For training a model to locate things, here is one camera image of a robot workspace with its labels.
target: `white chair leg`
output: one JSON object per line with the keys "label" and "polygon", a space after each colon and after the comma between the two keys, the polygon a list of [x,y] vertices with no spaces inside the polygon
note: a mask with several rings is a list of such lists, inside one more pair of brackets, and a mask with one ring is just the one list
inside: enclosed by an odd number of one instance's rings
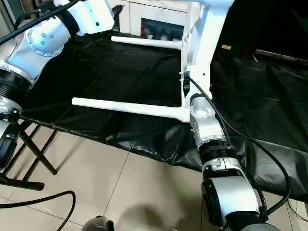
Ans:
{"label": "white chair leg", "polygon": [[123,103],[105,100],[92,100],[84,98],[73,98],[72,105],[93,107],[99,109],[113,110],[119,112],[129,112],[149,116],[159,116],[178,119],[181,122],[189,122],[190,112],[189,109],[184,107],[165,107],[146,105],[138,103]]}
{"label": "white chair leg", "polygon": [[142,45],[142,46],[162,47],[162,48],[169,48],[169,49],[176,49],[176,50],[181,50],[182,48],[182,41],[164,41],[164,40],[155,40],[155,39],[127,38],[127,37],[118,37],[118,36],[112,36],[111,41]]}

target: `silver metal joint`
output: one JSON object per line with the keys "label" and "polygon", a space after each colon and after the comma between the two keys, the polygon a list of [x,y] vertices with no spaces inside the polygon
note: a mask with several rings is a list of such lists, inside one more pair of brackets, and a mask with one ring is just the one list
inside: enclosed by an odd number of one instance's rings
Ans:
{"label": "silver metal joint", "polygon": [[210,140],[223,140],[225,135],[220,123],[215,118],[215,111],[205,97],[194,98],[190,108],[190,125],[196,146],[199,147]]}

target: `robotic arm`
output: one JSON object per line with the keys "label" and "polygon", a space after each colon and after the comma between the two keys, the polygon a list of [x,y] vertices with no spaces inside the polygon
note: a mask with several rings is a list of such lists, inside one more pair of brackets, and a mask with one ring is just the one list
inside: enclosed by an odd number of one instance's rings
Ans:
{"label": "robotic arm", "polygon": [[[54,0],[54,7],[68,3],[69,0]],[[67,10],[0,45],[1,168],[5,167],[16,147],[17,120],[26,95],[46,63],[59,55],[75,34],[98,33],[112,29],[113,25],[113,12],[105,0],[76,1]]]}
{"label": "robotic arm", "polygon": [[[202,195],[209,221],[232,231],[277,231],[278,229],[260,218],[256,194],[236,159],[226,130],[216,119],[216,112],[209,98],[205,97],[208,95],[211,98],[209,65],[225,16],[233,1],[200,2],[203,8],[201,18],[196,22],[199,28],[194,27],[188,31],[182,44],[187,51],[182,52],[186,62],[182,73],[182,107],[84,99],[73,99],[73,104],[172,117],[189,122],[202,162]],[[54,1],[55,6],[69,3],[69,0]],[[16,124],[22,113],[23,103],[45,64],[61,53],[73,35],[102,32],[110,30],[113,25],[113,14],[107,2],[81,0],[0,45],[0,155],[8,156],[6,159],[9,160],[13,154],[18,136]],[[189,81],[194,84],[187,88]]]}

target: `black plastic sheet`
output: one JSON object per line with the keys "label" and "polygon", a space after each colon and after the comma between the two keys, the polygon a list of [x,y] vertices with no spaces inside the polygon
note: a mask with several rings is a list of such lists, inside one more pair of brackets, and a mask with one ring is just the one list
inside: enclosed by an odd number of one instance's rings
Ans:
{"label": "black plastic sheet", "polygon": [[[71,105],[73,97],[180,106],[180,52],[112,43],[114,34],[76,37],[44,68],[31,90],[25,119],[171,165],[200,171],[189,124],[175,119]],[[292,197],[308,202],[308,70],[216,55],[215,104],[238,130],[267,147],[291,177]],[[285,192],[279,168],[230,132],[238,157],[260,187]]]}

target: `beige floor tile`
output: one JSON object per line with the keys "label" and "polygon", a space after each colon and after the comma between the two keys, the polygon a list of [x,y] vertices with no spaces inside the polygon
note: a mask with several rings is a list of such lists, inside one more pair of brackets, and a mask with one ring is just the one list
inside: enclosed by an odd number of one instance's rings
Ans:
{"label": "beige floor tile", "polygon": [[[23,162],[29,155],[33,154],[23,155],[23,160],[17,162],[16,169],[24,165]],[[46,152],[50,162],[59,169],[58,174],[52,176],[40,163],[30,180],[44,182],[44,190],[35,192],[14,189],[11,200],[33,200],[73,190],[77,195],[77,204],[70,220],[84,224],[88,219],[104,213],[127,155],[128,152],[111,146],[60,133]],[[65,218],[71,207],[71,198],[65,196],[33,207]]]}
{"label": "beige floor tile", "polygon": [[[290,206],[292,207],[292,209],[302,218],[308,220],[305,203],[301,201],[292,200],[292,199],[290,199],[289,201],[290,201]],[[297,217],[296,214],[290,209],[290,207],[288,207],[288,211],[290,214],[293,231],[307,231],[308,222],[301,220],[300,217]]]}
{"label": "beige floor tile", "polygon": [[[1,204],[11,203],[0,198]],[[2,231],[55,231],[62,219],[36,211],[29,207],[0,210],[0,230]],[[68,222],[62,231],[80,231],[81,226]]]}
{"label": "beige floor tile", "polygon": [[[278,196],[278,195],[275,195],[269,192],[263,192],[263,194],[264,194],[268,209],[272,207],[275,203],[277,203],[279,200],[281,200],[282,198],[281,196]],[[276,210],[271,215],[269,215],[268,223],[276,226],[281,231],[291,231],[292,226],[291,226],[287,206],[283,205],[278,210]]]}
{"label": "beige floor tile", "polygon": [[199,231],[202,174],[129,154],[105,216],[116,231]]}

